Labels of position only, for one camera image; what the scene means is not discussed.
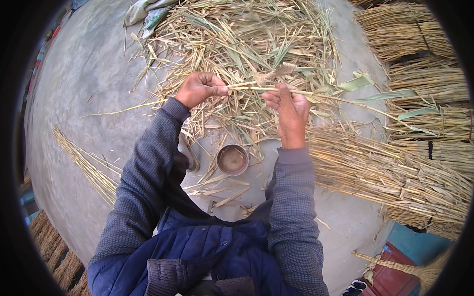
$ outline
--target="sweater sleeve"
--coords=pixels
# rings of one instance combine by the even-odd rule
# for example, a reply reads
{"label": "sweater sleeve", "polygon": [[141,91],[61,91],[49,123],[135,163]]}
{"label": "sweater sleeve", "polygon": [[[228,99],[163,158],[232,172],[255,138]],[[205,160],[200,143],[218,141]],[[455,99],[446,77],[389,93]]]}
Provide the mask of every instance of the sweater sleeve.
{"label": "sweater sleeve", "polygon": [[89,265],[111,255],[132,254],[152,237],[165,207],[160,198],[164,178],[173,164],[181,125],[189,115],[185,106],[169,97],[139,137]]}
{"label": "sweater sleeve", "polygon": [[279,149],[270,210],[268,249],[283,279],[303,295],[329,296],[323,281],[323,247],[314,219],[314,167],[308,148]]}

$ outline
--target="hand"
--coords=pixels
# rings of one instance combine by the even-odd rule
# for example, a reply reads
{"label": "hand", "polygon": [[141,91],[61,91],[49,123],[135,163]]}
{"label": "hand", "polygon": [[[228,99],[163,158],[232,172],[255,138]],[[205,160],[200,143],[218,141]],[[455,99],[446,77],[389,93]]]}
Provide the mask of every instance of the hand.
{"label": "hand", "polygon": [[280,114],[278,134],[282,139],[282,148],[306,147],[304,134],[310,112],[308,100],[304,95],[290,93],[290,90],[297,90],[294,86],[278,83],[275,87],[278,91],[263,93],[262,98],[269,107]]}
{"label": "hand", "polygon": [[216,75],[210,72],[193,72],[174,96],[188,110],[193,109],[212,96],[227,96],[229,89]]}

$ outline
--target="right hand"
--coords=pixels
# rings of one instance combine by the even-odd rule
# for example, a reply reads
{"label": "right hand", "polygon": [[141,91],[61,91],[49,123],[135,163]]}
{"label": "right hand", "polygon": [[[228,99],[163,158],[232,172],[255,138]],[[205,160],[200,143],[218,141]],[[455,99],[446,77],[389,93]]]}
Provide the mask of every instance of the right hand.
{"label": "right hand", "polygon": [[282,148],[296,149],[306,147],[304,134],[310,104],[306,97],[301,94],[290,93],[297,90],[296,87],[277,83],[278,91],[269,91],[262,94],[265,103],[280,114],[278,134],[282,139]]}

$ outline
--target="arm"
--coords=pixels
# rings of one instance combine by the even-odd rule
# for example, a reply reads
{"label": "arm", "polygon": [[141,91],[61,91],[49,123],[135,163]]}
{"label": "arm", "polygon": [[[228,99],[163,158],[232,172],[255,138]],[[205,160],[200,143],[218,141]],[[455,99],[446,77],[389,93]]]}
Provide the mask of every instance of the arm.
{"label": "arm", "polygon": [[263,94],[280,114],[276,185],[270,210],[268,249],[274,253],[284,280],[303,295],[327,296],[323,281],[323,248],[314,219],[314,167],[304,139],[309,104],[278,84],[278,92]]}
{"label": "arm", "polygon": [[139,137],[124,167],[117,201],[107,217],[89,266],[118,254],[132,254],[152,237],[166,205],[160,199],[173,164],[178,135],[189,110],[213,95],[227,95],[224,82],[211,73],[192,73],[176,98],[170,97]]}

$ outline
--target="gray concrete floor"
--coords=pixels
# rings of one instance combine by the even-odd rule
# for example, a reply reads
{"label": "gray concrete floor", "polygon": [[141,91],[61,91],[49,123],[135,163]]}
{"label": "gray concrete floor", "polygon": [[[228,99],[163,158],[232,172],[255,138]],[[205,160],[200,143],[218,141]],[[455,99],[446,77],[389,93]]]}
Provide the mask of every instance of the gray concrete floor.
{"label": "gray concrete floor", "polygon": [[[342,63],[342,69],[339,67],[338,71],[339,82],[353,78],[352,72],[362,69],[383,86],[385,74],[364,45],[363,31],[353,22],[350,4],[345,0],[318,3],[334,9],[331,18]],[[126,58],[123,57],[125,32],[122,24],[129,5],[126,0],[90,0],[75,12],[51,44],[27,107],[27,164],[35,195],[68,246],[84,263],[94,252],[111,208],[52,137],[51,129],[58,125],[72,142],[84,150],[104,155],[111,162],[120,157],[115,164],[118,167],[125,165],[135,140],[150,123],[150,118],[142,115],[150,114],[149,109],[143,107],[117,115],[80,117],[136,106],[149,97],[146,90],[155,90],[156,78],[148,75],[146,85],[142,80],[134,92],[129,91],[145,66],[143,59],[128,63],[137,46],[132,44],[129,34],[137,33],[138,25],[127,29],[127,52]],[[165,73],[156,74],[158,79],[163,79]],[[94,92],[95,95],[86,103]],[[343,97],[358,99],[377,92],[375,87],[369,87],[346,93]],[[385,108],[383,103],[372,106],[381,110]],[[382,138],[382,116],[350,104],[341,103],[341,108],[351,120],[374,123],[374,126],[367,125],[363,129],[364,135],[370,136],[371,129],[376,128],[377,137]],[[211,139],[212,135],[209,135],[200,143],[208,152],[214,153]],[[278,146],[277,141],[262,144],[265,159],[258,168],[263,176],[256,178],[259,172],[252,166],[236,178],[251,185],[251,189],[238,198],[245,206],[264,201],[260,188],[272,174],[277,157],[274,149]],[[194,149],[201,158],[201,170],[186,176],[184,186],[195,184],[210,161],[201,148],[194,145]],[[112,172],[105,173],[119,181]],[[234,187],[218,196],[228,197],[238,190],[239,187]],[[331,227],[328,229],[319,223],[319,238],[324,246],[324,280],[330,294],[337,296],[351,280],[360,276],[359,270],[365,266],[363,260],[350,252],[357,249],[369,255],[379,253],[391,225],[382,224],[378,204],[326,192],[322,188],[316,188],[314,197],[318,217]],[[208,199],[193,199],[208,210]],[[222,219],[237,220],[241,218],[241,212],[236,203],[229,203],[216,209],[214,214]]]}

